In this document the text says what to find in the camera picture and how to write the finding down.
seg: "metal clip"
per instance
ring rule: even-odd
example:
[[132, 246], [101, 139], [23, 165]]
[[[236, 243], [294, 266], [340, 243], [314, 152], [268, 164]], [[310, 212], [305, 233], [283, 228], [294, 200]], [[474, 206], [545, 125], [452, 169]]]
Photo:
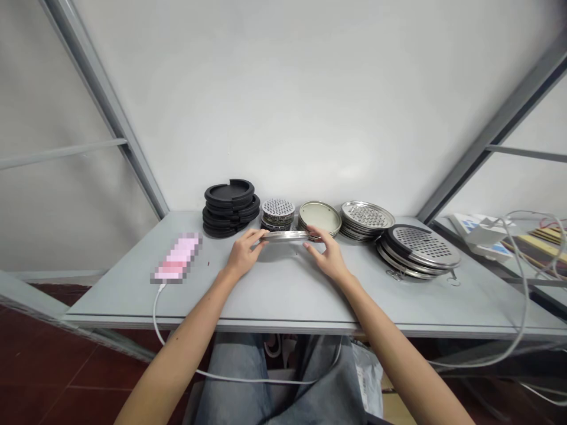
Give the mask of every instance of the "metal clip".
[[396, 279], [398, 282], [403, 280], [403, 277], [400, 276], [400, 274], [394, 270], [387, 270], [386, 274], [389, 274], [390, 276], [392, 276], [394, 279]]
[[451, 277], [447, 277], [447, 282], [450, 280], [454, 280], [455, 283], [458, 283], [458, 285], [455, 285], [455, 283], [451, 283], [451, 285], [453, 286], [461, 286], [461, 281], [457, 279], [457, 275], [455, 274], [455, 270], [451, 269]]

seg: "white wall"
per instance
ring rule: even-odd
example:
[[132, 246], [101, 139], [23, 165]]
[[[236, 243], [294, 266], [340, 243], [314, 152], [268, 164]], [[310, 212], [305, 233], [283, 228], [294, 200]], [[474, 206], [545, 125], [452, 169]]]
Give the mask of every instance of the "white wall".
[[562, 25], [541, 0], [76, 3], [173, 210], [237, 177], [415, 215]]
[[[563, 78], [503, 146], [567, 154], [567, 78]], [[451, 213], [500, 217], [531, 210], [567, 217], [567, 164], [493, 154], [447, 204]]]
[[[110, 139], [37, 0], [0, 0], [0, 158]], [[0, 172], [0, 269], [113, 266], [157, 223], [117, 148]]]

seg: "stack of perforated lids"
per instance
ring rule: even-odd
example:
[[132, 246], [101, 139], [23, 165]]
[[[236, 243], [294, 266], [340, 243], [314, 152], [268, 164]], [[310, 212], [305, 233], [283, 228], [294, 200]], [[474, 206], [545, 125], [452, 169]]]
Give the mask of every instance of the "stack of perforated lids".
[[408, 276], [433, 279], [459, 266], [457, 248], [429, 229], [396, 224], [376, 241], [387, 264]]
[[262, 204], [260, 228], [270, 232], [288, 231], [295, 218], [295, 205], [281, 198], [270, 198]]
[[384, 208], [364, 201], [348, 201], [341, 206], [341, 234], [354, 240], [373, 241], [396, 223]]
[[228, 237], [244, 229], [260, 211], [260, 199], [247, 180], [211, 186], [205, 191], [203, 230], [209, 236]]
[[[299, 209], [297, 228], [307, 230], [308, 225], [314, 225], [335, 237], [342, 223], [340, 214], [332, 206], [321, 201], [308, 201]], [[309, 239], [316, 241], [319, 237], [309, 236]]]

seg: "plastic bag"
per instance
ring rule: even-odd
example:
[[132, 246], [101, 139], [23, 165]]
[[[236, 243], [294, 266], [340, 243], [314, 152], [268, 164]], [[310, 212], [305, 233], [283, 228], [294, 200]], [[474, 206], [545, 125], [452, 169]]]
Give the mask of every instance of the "plastic bag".
[[364, 410], [366, 410], [366, 413], [383, 418], [382, 365], [376, 358], [376, 354], [371, 352], [364, 344], [353, 340], [352, 345]]

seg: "blue jeans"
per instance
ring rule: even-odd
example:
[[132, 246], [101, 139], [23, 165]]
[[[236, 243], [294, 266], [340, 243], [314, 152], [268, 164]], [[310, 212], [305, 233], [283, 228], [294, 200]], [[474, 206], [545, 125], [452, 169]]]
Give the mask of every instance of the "blue jeans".
[[[352, 346], [347, 337], [300, 335], [295, 385], [283, 411], [276, 411], [271, 385], [225, 382], [207, 378], [199, 403], [197, 424], [366, 424]], [[335, 366], [329, 370], [342, 344]], [[218, 333], [209, 373], [247, 379], [268, 378], [262, 334]]]

